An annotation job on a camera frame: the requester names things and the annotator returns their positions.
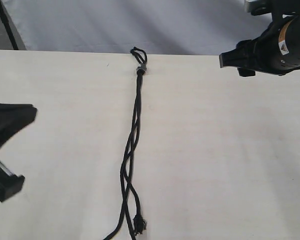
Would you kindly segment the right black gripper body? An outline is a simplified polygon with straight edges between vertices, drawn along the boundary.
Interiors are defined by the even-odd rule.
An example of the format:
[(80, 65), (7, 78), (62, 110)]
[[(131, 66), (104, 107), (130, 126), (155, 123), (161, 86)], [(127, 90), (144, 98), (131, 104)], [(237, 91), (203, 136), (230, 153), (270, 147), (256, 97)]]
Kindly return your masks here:
[(271, 63), (279, 52), (276, 37), (279, 28), (271, 23), (267, 29), (253, 40), (242, 40), (236, 45), (237, 70), (241, 77), (252, 77), (256, 72), (282, 75), (283, 70), (279, 64)]

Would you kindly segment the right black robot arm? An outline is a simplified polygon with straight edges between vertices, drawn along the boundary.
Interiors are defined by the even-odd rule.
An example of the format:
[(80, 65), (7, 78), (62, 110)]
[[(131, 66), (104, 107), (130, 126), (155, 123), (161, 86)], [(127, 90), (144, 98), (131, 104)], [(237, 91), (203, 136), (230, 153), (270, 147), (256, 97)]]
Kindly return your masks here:
[(241, 77), (256, 72), (284, 76), (300, 70), (300, 15), (272, 22), (257, 38), (242, 40), (219, 55), (221, 68), (237, 68)]

